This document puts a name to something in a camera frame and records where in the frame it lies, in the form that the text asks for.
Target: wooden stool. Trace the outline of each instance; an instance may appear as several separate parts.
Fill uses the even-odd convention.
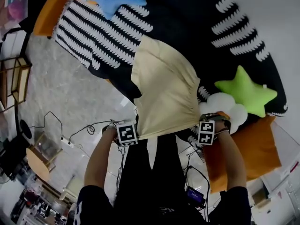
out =
[[[39,142],[44,137],[43,132],[38,140],[33,146],[26,149],[27,161],[33,172],[39,176],[42,180],[48,181],[50,179],[50,172],[55,168],[55,166],[49,170],[51,162],[62,152],[60,149],[51,159],[47,160],[37,149]]]

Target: sofa armrest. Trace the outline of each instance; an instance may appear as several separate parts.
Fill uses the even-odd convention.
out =
[[[35,23],[33,34],[52,36],[53,28],[63,11],[67,0],[47,0]]]

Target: beige fabric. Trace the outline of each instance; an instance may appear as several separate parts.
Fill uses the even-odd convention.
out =
[[[169,45],[142,36],[131,80],[142,96],[134,103],[140,139],[174,133],[199,122],[200,79],[188,60]]]

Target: tile floor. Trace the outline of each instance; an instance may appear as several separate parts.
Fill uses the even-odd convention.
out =
[[[93,76],[54,41],[31,36],[26,54],[33,66],[26,102],[19,106],[19,117],[29,126],[42,126],[44,115],[52,111],[63,124],[63,136],[69,138],[74,132],[96,121],[135,117],[134,105],[131,102],[126,103],[124,96],[111,84]],[[52,145],[63,149],[55,160],[56,168],[51,172],[51,179],[48,181],[58,191],[62,191],[73,174],[83,178],[89,156],[101,137],[100,131],[103,126],[96,125],[94,135],[89,135],[85,130],[75,135],[72,139],[75,147],[71,148],[60,141],[60,125],[52,115],[47,115],[45,123],[45,129],[32,128],[34,138],[31,142],[45,131],[46,136],[54,142]],[[156,145],[156,139],[148,143],[151,166],[155,159]],[[188,159],[186,154],[193,151],[193,148],[188,147],[187,142],[178,139],[178,152],[183,167]],[[115,196],[120,162],[121,154],[113,144],[105,180],[105,192],[111,201]],[[196,154],[192,156],[191,164],[207,174],[205,165]],[[206,193],[207,184],[204,179],[192,171],[188,177],[190,184]],[[218,195],[211,195],[209,206],[217,200]]]

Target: forearm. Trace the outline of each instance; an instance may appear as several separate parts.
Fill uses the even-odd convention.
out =
[[[84,175],[85,186],[95,185],[104,189],[109,150],[115,136],[116,130],[114,128],[103,133],[88,162]]]
[[[217,136],[225,159],[227,190],[237,186],[246,187],[246,168],[239,148],[228,132]]]

